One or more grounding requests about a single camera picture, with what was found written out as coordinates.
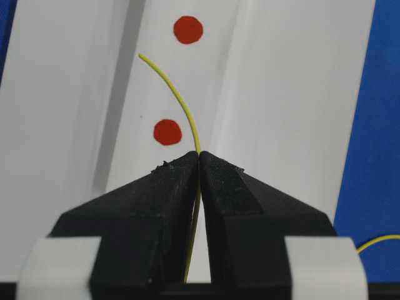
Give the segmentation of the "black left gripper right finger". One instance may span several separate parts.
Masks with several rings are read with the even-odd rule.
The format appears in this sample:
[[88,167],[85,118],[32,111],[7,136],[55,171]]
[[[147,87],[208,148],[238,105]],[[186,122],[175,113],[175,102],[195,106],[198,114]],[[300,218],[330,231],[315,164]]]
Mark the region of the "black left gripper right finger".
[[320,210],[203,151],[199,156],[211,281],[291,289],[286,236],[335,236]]

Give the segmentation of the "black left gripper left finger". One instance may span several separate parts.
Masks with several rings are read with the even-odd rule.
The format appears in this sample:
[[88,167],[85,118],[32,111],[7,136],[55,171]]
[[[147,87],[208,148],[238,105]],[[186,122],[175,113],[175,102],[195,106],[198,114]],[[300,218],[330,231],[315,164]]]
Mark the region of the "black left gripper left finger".
[[62,213],[52,238],[100,237],[93,289],[161,289],[184,280],[198,184],[194,151]]

